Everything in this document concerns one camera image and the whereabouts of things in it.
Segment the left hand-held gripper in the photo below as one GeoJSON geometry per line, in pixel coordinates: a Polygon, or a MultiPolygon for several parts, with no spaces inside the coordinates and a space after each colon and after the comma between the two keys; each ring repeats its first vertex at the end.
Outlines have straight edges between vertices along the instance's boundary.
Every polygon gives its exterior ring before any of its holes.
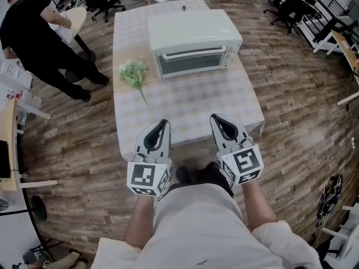
{"type": "Polygon", "coordinates": [[[137,137],[132,161],[127,163],[127,187],[137,195],[159,197],[171,179],[171,125],[166,119],[147,126],[137,137]]]}

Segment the white oven door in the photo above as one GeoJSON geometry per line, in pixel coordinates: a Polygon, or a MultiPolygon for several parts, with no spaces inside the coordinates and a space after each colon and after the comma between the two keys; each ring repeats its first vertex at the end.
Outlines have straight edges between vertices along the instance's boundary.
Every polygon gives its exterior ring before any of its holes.
{"type": "Polygon", "coordinates": [[[185,74],[211,71],[225,67],[228,47],[187,50],[157,55],[159,77],[171,78],[185,74]]]}

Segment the person's right forearm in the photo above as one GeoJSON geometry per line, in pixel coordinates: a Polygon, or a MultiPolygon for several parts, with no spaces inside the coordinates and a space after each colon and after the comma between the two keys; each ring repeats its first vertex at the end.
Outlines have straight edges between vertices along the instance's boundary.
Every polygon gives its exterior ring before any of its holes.
{"type": "Polygon", "coordinates": [[[242,193],[245,201],[248,224],[251,230],[264,224],[278,221],[256,180],[244,183],[242,185],[242,193]]]}

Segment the person's left forearm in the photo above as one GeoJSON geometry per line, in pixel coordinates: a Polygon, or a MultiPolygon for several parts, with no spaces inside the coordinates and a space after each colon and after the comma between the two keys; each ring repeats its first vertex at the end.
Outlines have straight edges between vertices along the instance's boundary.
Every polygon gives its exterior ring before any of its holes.
{"type": "Polygon", "coordinates": [[[132,247],[144,249],[153,236],[154,197],[138,195],[124,242],[132,247]]]}

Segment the person's right black shoe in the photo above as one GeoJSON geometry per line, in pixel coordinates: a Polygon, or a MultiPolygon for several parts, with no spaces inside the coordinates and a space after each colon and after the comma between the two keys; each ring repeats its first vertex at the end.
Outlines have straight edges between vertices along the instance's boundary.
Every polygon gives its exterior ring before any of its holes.
{"type": "Polygon", "coordinates": [[[211,161],[206,167],[200,170],[200,179],[210,179],[221,177],[220,166],[217,162],[211,161]]]}

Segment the person's left black shoe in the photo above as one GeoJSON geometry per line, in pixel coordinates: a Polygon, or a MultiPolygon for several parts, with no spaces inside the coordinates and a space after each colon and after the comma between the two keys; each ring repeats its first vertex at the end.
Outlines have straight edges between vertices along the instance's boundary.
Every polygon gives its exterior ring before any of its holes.
{"type": "Polygon", "coordinates": [[[192,182],[190,171],[185,166],[180,166],[176,170],[176,178],[181,184],[189,184],[192,182]]]}

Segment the checked tablecloth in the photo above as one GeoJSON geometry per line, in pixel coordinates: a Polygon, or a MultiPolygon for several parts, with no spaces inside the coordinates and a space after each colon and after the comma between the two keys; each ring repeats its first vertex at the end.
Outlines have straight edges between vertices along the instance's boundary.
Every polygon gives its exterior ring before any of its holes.
{"type": "Polygon", "coordinates": [[[135,142],[148,125],[166,119],[171,125],[171,145],[178,147],[211,137],[209,118],[225,114],[244,124],[248,132],[261,133],[264,116],[240,60],[229,69],[217,69],[159,79],[149,47],[147,18],[165,13],[204,10],[204,0],[152,4],[118,12],[113,33],[113,96],[121,156],[131,160],[135,142]],[[142,61],[147,73],[142,82],[145,104],[138,89],[119,77],[127,60],[142,61]]]}

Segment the green artificial flower bunch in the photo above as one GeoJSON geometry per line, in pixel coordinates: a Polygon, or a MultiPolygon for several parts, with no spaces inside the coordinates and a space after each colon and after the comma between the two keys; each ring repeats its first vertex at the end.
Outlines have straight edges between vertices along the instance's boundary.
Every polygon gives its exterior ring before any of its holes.
{"type": "Polygon", "coordinates": [[[138,89],[145,104],[148,105],[145,95],[142,92],[142,82],[147,72],[147,65],[142,61],[127,60],[118,67],[119,77],[124,80],[131,88],[138,89]]]}

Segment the white plastic storage box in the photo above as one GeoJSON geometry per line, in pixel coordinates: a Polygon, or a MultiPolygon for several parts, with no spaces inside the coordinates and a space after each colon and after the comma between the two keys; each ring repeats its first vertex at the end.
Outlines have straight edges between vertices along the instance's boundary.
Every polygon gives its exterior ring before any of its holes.
{"type": "Polygon", "coordinates": [[[29,91],[21,91],[16,95],[17,108],[24,113],[31,113],[41,116],[42,100],[40,97],[29,91]]]}
{"type": "Polygon", "coordinates": [[[30,90],[32,76],[16,62],[0,59],[0,83],[15,91],[30,90]]]}

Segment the black round floor base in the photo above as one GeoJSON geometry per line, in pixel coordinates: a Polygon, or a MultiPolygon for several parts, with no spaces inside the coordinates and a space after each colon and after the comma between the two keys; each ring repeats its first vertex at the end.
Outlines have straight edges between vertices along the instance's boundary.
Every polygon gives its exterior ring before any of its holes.
{"type": "Polygon", "coordinates": [[[31,198],[32,212],[40,221],[45,221],[47,219],[47,211],[44,205],[43,200],[39,196],[33,196],[31,198]]]}

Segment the wooden desk white legs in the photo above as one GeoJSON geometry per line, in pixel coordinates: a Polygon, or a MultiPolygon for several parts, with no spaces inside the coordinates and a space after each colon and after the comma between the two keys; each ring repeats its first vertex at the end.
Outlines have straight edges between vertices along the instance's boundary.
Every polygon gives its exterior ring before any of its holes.
{"type": "Polygon", "coordinates": [[[352,70],[353,79],[359,84],[359,52],[353,50],[356,45],[353,44],[352,46],[349,46],[345,37],[334,30],[331,30],[331,34],[347,59],[352,70]]]}

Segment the round wooden table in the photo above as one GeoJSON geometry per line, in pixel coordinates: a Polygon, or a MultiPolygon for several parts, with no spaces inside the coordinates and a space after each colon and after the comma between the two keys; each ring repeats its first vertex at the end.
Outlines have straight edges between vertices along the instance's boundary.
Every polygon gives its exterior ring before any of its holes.
{"type": "Polygon", "coordinates": [[[82,27],[86,21],[88,12],[83,7],[74,7],[70,10],[67,10],[67,12],[70,15],[72,22],[74,22],[74,24],[75,24],[74,25],[75,29],[74,29],[71,43],[73,41],[77,42],[78,45],[82,49],[81,54],[84,54],[88,60],[90,60],[94,63],[96,60],[95,53],[89,49],[89,47],[85,44],[85,42],[79,36],[79,32],[82,29],[82,27]]]}

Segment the black computer case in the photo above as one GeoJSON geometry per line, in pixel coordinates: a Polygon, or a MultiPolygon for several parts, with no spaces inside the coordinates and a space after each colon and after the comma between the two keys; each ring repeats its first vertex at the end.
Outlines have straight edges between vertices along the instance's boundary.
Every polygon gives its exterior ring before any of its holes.
{"type": "Polygon", "coordinates": [[[10,178],[11,168],[8,152],[8,143],[0,140],[0,179],[10,178]]]}

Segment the white curved desk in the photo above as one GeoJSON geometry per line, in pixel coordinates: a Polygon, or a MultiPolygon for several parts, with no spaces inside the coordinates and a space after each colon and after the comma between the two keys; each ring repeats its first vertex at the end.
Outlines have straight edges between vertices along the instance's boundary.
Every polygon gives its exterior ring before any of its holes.
{"type": "Polygon", "coordinates": [[[0,263],[10,266],[19,263],[28,252],[37,253],[63,244],[54,239],[43,239],[36,225],[40,221],[31,208],[31,198],[25,191],[19,191],[24,204],[15,206],[8,201],[0,200],[0,263]]]}

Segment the white frame chair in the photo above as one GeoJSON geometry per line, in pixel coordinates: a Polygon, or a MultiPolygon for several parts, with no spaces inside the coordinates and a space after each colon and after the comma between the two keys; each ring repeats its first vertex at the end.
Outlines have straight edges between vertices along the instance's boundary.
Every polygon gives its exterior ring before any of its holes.
{"type": "Polygon", "coordinates": [[[333,237],[324,261],[334,269],[359,269],[359,202],[354,206],[343,206],[342,210],[349,216],[339,230],[322,230],[333,237]]]}

